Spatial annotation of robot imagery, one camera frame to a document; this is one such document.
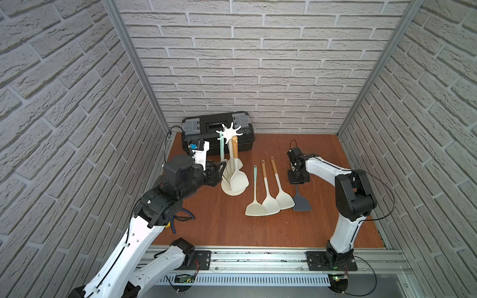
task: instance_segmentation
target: gray spatula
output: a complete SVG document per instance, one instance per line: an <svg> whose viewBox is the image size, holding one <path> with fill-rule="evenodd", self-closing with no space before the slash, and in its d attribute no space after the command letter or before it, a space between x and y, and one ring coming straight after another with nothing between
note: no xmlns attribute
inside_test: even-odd
<svg viewBox="0 0 477 298"><path fill-rule="evenodd" d="M298 192L298 184L295 185L297 189L296 195L293 197L293 200L295 201L295 206L293 206L292 210L293 211L311 211L311 205L308 202L308 200L300 195Z"/></svg>

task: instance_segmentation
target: toolbox handle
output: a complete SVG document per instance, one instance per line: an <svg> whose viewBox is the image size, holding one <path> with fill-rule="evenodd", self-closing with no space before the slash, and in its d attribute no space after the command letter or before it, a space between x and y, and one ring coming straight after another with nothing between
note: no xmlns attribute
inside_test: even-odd
<svg viewBox="0 0 477 298"><path fill-rule="evenodd" d="M206 123L206 132L210 133L214 133L215 131L219 130L223 130L223 127L222 127L222 124L225 125L225 127L228 128L229 124L228 124L228 121L227 120L222 120L222 121L214 121L214 122L209 122L209 123Z"/></svg>

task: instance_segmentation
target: vent slot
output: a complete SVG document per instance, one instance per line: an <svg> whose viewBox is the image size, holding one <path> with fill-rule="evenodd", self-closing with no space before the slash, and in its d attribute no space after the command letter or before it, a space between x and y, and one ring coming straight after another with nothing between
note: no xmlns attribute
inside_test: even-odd
<svg viewBox="0 0 477 298"><path fill-rule="evenodd" d="M173 285L183 286L183 283L174 283L175 273L167 275ZM158 286L168 285L163 277ZM268 287L329 287L330 280L327 274L247 274L247 273L199 273L194 283L188 286L268 286Z"/></svg>

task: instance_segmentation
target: metal base plate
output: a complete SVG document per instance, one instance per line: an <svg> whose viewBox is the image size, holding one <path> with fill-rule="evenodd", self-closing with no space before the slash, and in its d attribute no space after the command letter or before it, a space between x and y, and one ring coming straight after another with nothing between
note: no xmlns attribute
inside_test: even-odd
<svg viewBox="0 0 477 298"><path fill-rule="evenodd" d="M210 267L210 250L196 250L194 252L194 259L197 259L199 262L199 270L209 270ZM193 270L197 269L197 264L192 262L189 268L182 265L181 267L177 268L176 270Z"/></svg>
<svg viewBox="0 0 477 298"><path fill-rule="evenodd" d="M327 265L321 263L321 260L325 254L325 251L307 251L306 258L308 262L308 269L310 271L345 271L344 265L348 266L349 271L358 271L358 266L356 265L356 261L354 258L350 260L346 260L343 266L340 266L336 269L331 269Z"/></svg>

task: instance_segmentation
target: black cable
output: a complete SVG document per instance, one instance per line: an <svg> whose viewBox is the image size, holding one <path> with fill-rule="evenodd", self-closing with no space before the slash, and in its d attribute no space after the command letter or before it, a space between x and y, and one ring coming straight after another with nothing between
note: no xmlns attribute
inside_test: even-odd
<svg viewBox="0 0 477 298"><path fill-rule="evenodd" d="M394 211L394 209L396 208L396 198L394 196L394 192L391 190L391 188L386 184L384 183L381 179L379 179L378 177L374 176L373 174L369 173L368 171L366 170L362 170L362 169L358 169L358 170L352 170L352 171L363 171L365 173L368 173L371 177L373 177L374 179L378 180L379 182L381 182L381 184L386 187L389 192L391 193L391 195L393 196L393 208L391 209L391 211L389 211L388 214L386 214L385 216L383 217L380 217L380 218L376 218L376 219L365 219L365 221L375 221L375 220L381 220L381 219L385 219L386 217L388 217L389 215L391 215L391 213Z"/></svg>
<svg viewBox="0 0 477 298"><path fill-rule="evenodd" d="M295 141L295 145L298 147L297 140L293 139L293 140L290 141L290 145L288 145L288 147L290 148L290 150L291 150L291 142L293 142L293 141Z"/></svg>
<svg viewBox="0 0 477 298"><path fill-rule="evenodd" d="M166 133L166 138L164 139L164 149L163 149L163 153L164 153L164 163L167 162L167 160L166 160L166 142L167 142L167 139L171 137L171 135L172 135L172 129L173 129L174 127L180 128L180 130L181 130L183 133L185 133L184 130L182 129L182 127L180 127L179 125L173 125L173 126L171 126L171 128L169 128L169 131ZM187 147L190 149L190 143L189 143L189 140L187 139L187 137L186 137L186 141L187 141Z"/></svg>
<svg viewBox="0 0 477 298"><path fill-rule="evenodd" d="M371 267L371 265L369 265L368 262L366 262L365 259L363 259L362 257L358 257L358 256L354 256L354 257L357 257L357 258L360 258L361 260L363 260L366 264L368 264L369 268L371 268L371 270L373 271L373 274L374 274L374 288L371 290L371 292L367 293L367 294L363 294L363 295L355 295L355 294L350 294L350 293L346 293L346 295L350 295L350 296L355 296L355 297L364 297L364 296L368 296L369 294L373 293L374 290L376 290L376 287L378 285L378 278L376 277L376 272L374 271L373 267Z"/></svg>
<svg viewBox="0 0 477 298"><path fill-rule="evenodd" d="M157 254L154 254L154 258L157 258L158 255L161 255L161 254L165 253L166 250L167 250L167 249L164 249L163 251L158 252Z"/></svg>
<svg viewBox="0 0 477 298"><path fill-rule="evenodd" d="M133 209L131 210L130 214L131 214L131 217L134 216L134 209L136 208L137 204L139 203L139 201L141 201L141 198L139 198L137 201L136 201L136 204L134 204L133 206ZM131 231L131 220L129 220L129 224L127 226L127 234L126 234L126 246L127 246L127 241L129 239L129 232ZM114 263L111 265L111 267L109 267L108 269L108 272L106 272L106 274L103 276L103 278L101 279L101 281L99 282L99 284L96 286L96 288L99 288L99 286L103 283L104 279L106 278L106 276L108 276L109 272L111 271L111 269L113 269L114 265L116 264L116 262L118 261L119 257L121 256L121 254L123 253L124 251L124 248L126 247L124 246L121 251L119 252L119 255L116 257L116 260L114 260Z"/></svg>
<svg viewBox="0 0 477 298"><path fill-rule="evenodd" d="M174 219L177 219L178 221L188 221L188 220L191 220L191 219L195 219L196 217L192 214L192 212L190 212L189 210L185 209L185 208L182 208L181 211L187 213L190 215L189 216L179 216L179 215L174 215Z"/></svg>
<svg viewBox="0 0 477 298"><path fill-rule="evenodd" d="M378 177L374 176L373 174L369 173L368 171L366 170L362 170L362 169L357 169L357 170L351 170L351 171L363 171L365 173L368 173L371 177L373 177L374 179L378 180L379 182L381 182L382 185L384 185L384 187L386 187L389 192L391 193L391 195L393 196L393 208L391 209L391 211L389 211L388 214L386 214L385 216L383 217L380 217L380 218L376 218L376 219L363 219L361 220L359 223L358 223L358 226L360 223L362 223L363 221L376 221L376 220L381 220L381 219L385 219L386 217L388 217L389 215L391 215L391 213L394 211L395 207L396 207L396 197L394 196L394 192L391 190L391 188L386 184L384 183L381 179L379 179ZM351 241L354 239L354 236L356 235L356 231L358 229L354 230L354 233L353 233L353 237L351 237Z"/></svg>
<svg viewBox="0 0 477 298"><path fill-rule="evenodd" d="M171 281L169 280L169 278L167 277L167 275L165 276L167 278L167 281L169 282L169 284L171 285L171 287L175 290L174 286L172 285Z"/></svg>

